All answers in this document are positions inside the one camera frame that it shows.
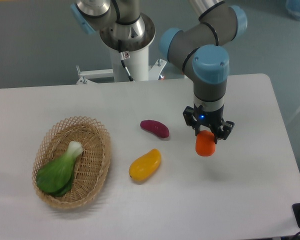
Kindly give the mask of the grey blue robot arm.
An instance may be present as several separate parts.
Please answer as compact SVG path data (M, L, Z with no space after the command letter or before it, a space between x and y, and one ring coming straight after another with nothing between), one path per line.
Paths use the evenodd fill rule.
M187 31L166 30L159 50L193 82L193 106L183 112L186 124L196 134L203 126L209 128L217 142L227 139L234 127L223 118L230 71L223 46L246 31L247 16L223 0L192 0L190 5L198 25ZM77 0L70 9L85 33L99 33L109 49L116 82L150 79L149 46L156 30L138 0Z

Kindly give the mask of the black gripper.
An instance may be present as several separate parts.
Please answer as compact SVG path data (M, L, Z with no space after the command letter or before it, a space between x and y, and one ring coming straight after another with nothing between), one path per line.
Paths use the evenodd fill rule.
M235 123L228 120L224 121L224 105L215 111L205 111L201 105L197 106L193 104L193 106L194 109L187 106L182 115L185 120L185 124L194 130L196 136L201 131L201 126L205 126L214 134L215 144L217 144L219 140L226 140L228 138L235 126Z

